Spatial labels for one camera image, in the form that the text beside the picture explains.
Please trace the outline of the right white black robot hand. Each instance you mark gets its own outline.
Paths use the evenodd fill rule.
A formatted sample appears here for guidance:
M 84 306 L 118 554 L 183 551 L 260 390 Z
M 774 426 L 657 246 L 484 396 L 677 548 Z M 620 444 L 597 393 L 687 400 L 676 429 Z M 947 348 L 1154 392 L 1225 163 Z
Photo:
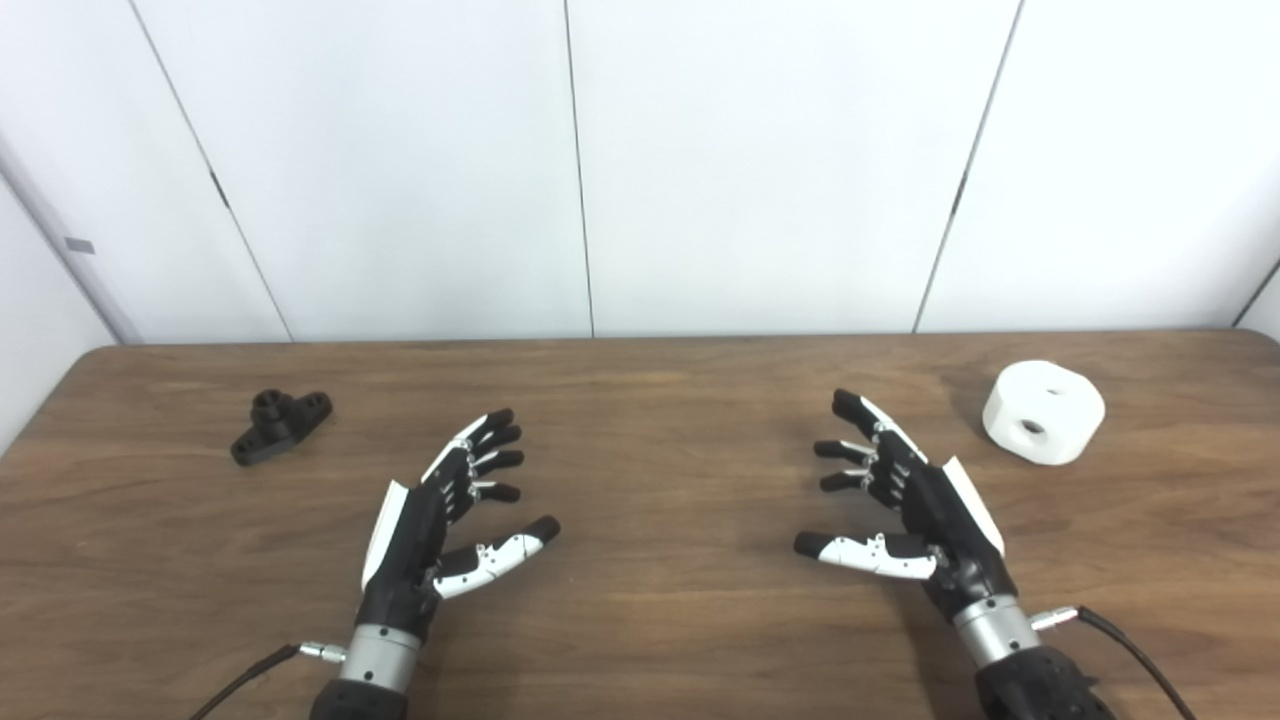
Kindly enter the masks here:
M 1018 596 L 1005 562 L 1004 538 L 957 457 L 931 462 L 888 414 L 847 389 L 833 392 L 832 411 L 856 427 L 868 443 L 815 442 L 815 456 L 850 464 L 820 478 L 820 489 L 859 489 L 896 512 L 902 530 L 879 532 L 865 539 L 801 530 L 794 539 L 796 553 L 878 577 L 920 582 L 947 621 L 974 603 Z

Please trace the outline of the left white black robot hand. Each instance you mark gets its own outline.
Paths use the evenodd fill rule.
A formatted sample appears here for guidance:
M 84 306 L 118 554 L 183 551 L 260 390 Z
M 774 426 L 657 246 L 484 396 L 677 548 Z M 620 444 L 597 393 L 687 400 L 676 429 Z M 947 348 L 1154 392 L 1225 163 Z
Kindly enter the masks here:
M 524 462 L 511 446 L 521 434 L 509 407 L 481 415 L 444 445 L 416 483 L 390 482 L 367 546 L 356 626 L 424 642 L 444 600 L 493 583 L 561 533 L 559 521 L 544 516 L 486 543 L 444 548 L 476 505 L 520 501 L 518 488 L 486 475 Z

